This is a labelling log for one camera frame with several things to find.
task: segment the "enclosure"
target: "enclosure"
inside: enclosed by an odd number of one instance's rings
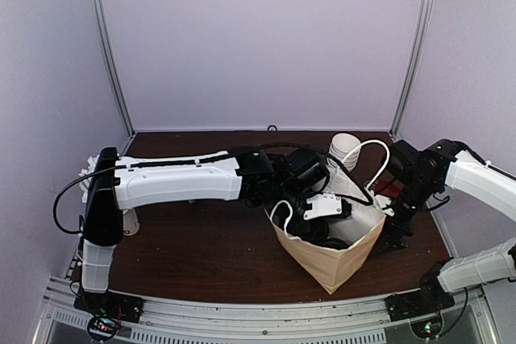
[[[85,339],[73,331],[83,317],[59,309],[72,310],[77,236],[59,232],[51,208],[104,147],[134,157],[268,141],[327,148],[335,133],[352,132],[417,149],[460,140],[516,171],[516,0],[2,0],[2,9],[2,342]],[[381,151],[361,158],[363,182]],[[386,296],[417,288],[438,259],[516,233],[496,210],[448,193],[448,205],[414,219],[409,249],[366,261],[332,296],[281,249],[261,212],[214,202],[143,207],[141,230],[115,255],[112,288],[159,305],[151,315],[167,317],[148,326],[176,327],[163,342],[310,342],[319,340],[307,333],[312,325],[296,337],[299,325],[288,321],[319,318],[337,321],[327,342],[353,342],[360,327],[339,322],[353,313],[377,323],[368,325],[377,342],[402,342],[408,323],[391,324]],[[69,229],[84,211],[79,189],[60,203]],[[474,289],[455,338],[514,342],[515,292],[508,281]],[[449,316],[463,301],[456,296]],[[287,307],[294,304],[299,315]],[[215,308],[234,324],[212,324]],[[277,320],[285,325],[275,331]],[[140,328],[141,337],[134,327],[119,339],[151,342]]]

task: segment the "wooden tabletop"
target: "wooden tabletop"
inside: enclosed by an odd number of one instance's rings
[[[334,132],[142,133],[128,155],[201,155],[236,145],[289,141],[327,150]],[[357,132],[362,140],[386,133]],[[370,179],[383,149],[367,146],[353,175]],[[415,235],[404,251],[370,257],[339,290],[329,295],[277,241],[260,208],[238,201],[196,201],[147,205],[137,209],[138,234],[115,251],[113,290],[179,300],[221,303],[284,303],[342,300],[416,288],[434,262],[448,257],[430,214],[414,218]]]

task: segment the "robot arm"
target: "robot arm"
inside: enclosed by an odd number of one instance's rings
[[[410,219],[429,196],[446,187],[467,193],[516,222],[516,177],[486,163],[465,144],[440,140],[421,152],[404,141],[391,147],[394,157],[389,170],[405,187],[393,200],[394,216],[387,219],[381,236],[384,250],[404,246],[402,238],[410,235]],[[487,251],[437,263],[422,278],[421,290],[415,295],[407,293],[387,299],[391,318],[412,317],[411,305],[427,312],[435,311],[436,305],[452,306],[449,293],[516,277],[515,262],[516,238],[511,238]]]
[[[199,199],[241,200],[272,208],[287,200],[294,212],[288,230],[310,241],[316,220],[344,217],[349,207],[333,195],[311,192],[329,176],[323,159],[297,149],[287,156],[245,148],[167,159],[119,158],[114,148],[99,155],[96,171],[113,168],[89,186],[83,227],[81,287],[102,295],[109,287],[114,249],[123,238],[123,210],[141,205]],[[288,214],[278,209],[284,222]]]

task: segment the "white wall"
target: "white wall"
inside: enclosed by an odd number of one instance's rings
[[[22,343],[77,243],[52,222],[54,196],[126,136],[91,1],[0,0],[0,10],[0,340]],[[82,207],[72,190],[60,207],[68,228]]]
[[[420,0],[104,0],[137,130],[387,129]]]
[[[516,172],[516,0],[435,0],[401,137],[416,147],[460,139]],[[465,195],[440,211],[460,255],[516,235],[516,225]],[[516,286],[485,287],[504,342],[514,342]]]

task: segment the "brown paper bag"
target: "brown paper bag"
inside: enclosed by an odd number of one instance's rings
[[[289,239],[282,229],[271,223],[285,250],[332,294],[362,267],[384,222],[385,215],[376,200],[373,206],[353,204],[349,219],[329,221],[330,236],[341,238],[351,245],[346,250],[334,250]]]

